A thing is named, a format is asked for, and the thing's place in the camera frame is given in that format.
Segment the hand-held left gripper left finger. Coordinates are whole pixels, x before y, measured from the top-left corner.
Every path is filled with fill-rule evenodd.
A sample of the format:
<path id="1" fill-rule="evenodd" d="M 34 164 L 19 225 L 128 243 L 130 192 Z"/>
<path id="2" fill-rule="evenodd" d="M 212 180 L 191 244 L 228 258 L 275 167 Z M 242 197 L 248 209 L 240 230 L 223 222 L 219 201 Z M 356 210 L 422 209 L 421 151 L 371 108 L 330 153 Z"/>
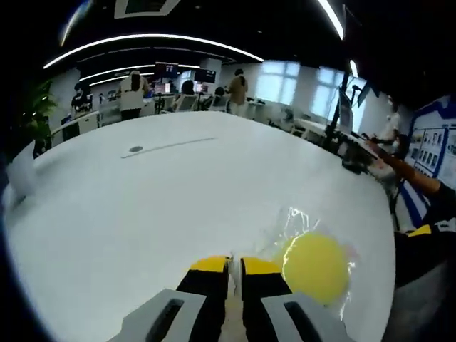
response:
<path id="1" fill-rule="evenodd" d="M 111 341 L 217 341 L 225 319 L 230 256 L 209 256 L 124 317 Z"/>

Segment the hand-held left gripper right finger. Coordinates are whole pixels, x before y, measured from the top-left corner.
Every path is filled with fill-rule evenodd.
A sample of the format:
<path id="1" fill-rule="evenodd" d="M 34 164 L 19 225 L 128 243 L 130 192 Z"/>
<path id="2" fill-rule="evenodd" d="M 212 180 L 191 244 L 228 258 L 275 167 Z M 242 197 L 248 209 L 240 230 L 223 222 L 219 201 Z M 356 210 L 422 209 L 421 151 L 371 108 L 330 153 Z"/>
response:
<path id="1" fill-rule="evenodd" d="M 240 259 L 248 341 L 351 341 L 342 321 L 301 292 L 292 292 L 277 265 Z"/>

